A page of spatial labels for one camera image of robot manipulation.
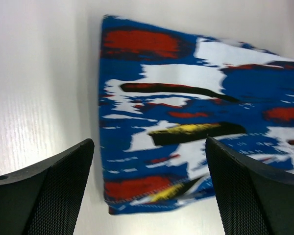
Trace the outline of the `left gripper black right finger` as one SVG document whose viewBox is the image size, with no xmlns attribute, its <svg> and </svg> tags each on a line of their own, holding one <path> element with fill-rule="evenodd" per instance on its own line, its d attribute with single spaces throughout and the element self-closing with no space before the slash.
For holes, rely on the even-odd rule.
<svg viewBox="0 0 294 235">
<path fill-rule="evenodd" d="M 294 174 L 212 137 L 205 151 L 225 234 L 294 235 Z"/>
</svg>

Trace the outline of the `blue white patterned trousers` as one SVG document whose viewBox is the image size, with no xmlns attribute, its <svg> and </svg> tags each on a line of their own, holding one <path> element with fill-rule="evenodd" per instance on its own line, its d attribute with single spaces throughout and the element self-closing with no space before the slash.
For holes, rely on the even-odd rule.
<svg viewBox="0 0 294 235">
<path fill-rule="evenodd" d="M 294 59 L 249 44 L 105 16 L 98 106 L 111 215 L 213 196 L 207 137 L 294 171 Z"/>
</svg>

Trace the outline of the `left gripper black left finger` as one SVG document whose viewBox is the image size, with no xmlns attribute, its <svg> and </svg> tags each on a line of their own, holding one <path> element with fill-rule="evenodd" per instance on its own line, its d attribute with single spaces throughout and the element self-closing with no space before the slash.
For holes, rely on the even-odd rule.
<svg viewBox="0 0 294 235">
<path fill-rule="evenodd" d="M 94 154 L 86 139 L 0 176 L 0 235 L 72 235 Z"/>
</svg>

